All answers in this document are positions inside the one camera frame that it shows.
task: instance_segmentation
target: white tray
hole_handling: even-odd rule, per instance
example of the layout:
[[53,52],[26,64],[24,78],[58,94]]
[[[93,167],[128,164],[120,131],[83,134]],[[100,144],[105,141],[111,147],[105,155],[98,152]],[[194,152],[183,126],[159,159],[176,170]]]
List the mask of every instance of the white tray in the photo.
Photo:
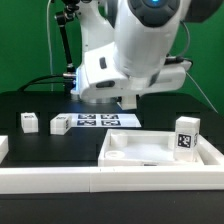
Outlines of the white tray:
[[[115,147],[111,143],[113,136],[119,133],[128,138],[124,147]],[[217,155],[217,150],[200,136],[195,161],[175,160],[172,147],[168,147],[170,141],[174,141],[174,134],[174,132],[109,129],[98,158],[98,166],[204,166],[217,164],[218,159],[224,159],[221,153]]]

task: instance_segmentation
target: black cable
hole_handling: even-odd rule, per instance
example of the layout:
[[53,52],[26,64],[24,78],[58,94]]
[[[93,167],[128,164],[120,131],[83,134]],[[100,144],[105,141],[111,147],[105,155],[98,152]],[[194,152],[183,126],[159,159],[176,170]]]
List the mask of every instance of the black cable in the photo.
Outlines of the black cable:
[[27,87],[32,86],[32,85],[42,85],[42,84],[64,84],[65,82],[33,82],[33,83],[27,83],[26,85],[20,87],[18,91],[23,92]]
[[33,79],[30,82],[26,83],[25,85],[21,86],[17,91],[22,92],[32,83],[36,83],[38,81],[42,81],[42,80],[46,80],[46,79],[52,79],[52,78],[63,78],[63,75],[47,75],[47,76],[42,76],[42,77]]
[[52,78],[63,78],[63,75],[46,75],[46,76],[42,76],[42,77],[33,79],[28,83],[33,83],[33,82],[37,82],[37,81],[41,81],[41,80],[45,80],[45,79],[52,79]]

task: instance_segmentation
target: white platform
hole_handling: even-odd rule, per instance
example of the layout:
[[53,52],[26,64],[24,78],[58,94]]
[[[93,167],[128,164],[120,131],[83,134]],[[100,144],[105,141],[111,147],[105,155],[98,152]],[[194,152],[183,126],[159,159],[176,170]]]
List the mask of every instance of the white platform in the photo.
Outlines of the white platform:
[[0,194],[224,190],[224,156],[201,136],[199,144],[199,166],[2,168]]

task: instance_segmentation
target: small white block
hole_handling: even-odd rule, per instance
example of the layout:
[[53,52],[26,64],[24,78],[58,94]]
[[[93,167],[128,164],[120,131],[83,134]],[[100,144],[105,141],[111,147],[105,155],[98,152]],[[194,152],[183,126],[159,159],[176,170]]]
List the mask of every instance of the small white block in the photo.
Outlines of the small white block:
[[51,134],[64,135],[70,128],[72,123],[72,116],[69,114],[59,114],[51,120]]
[[197,150],[200,119],[180,117],[176,121],[174,158],[193,162]]
[[124,148],[128,144],[128,135],[125,132],[111,133],[110,144],[115,148]]
[[38,132],[38,119],[35,113],[22,113],[21,125],[24,133]]
[[0,163],[7,155],[8,151],[9,151],[8,137],[0,136]]

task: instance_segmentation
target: white plastic housing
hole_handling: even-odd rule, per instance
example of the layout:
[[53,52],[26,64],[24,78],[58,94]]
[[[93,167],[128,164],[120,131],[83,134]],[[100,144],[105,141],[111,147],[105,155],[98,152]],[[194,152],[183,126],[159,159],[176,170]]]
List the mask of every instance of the white plastic housing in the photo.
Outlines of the white plastic housing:
[[175,40],[183,3],[163,27],[145,27],[131,12],[128,0],[118,9],[115,26],[115,66],[132,77],[151,77],[164,66],[166,55]]

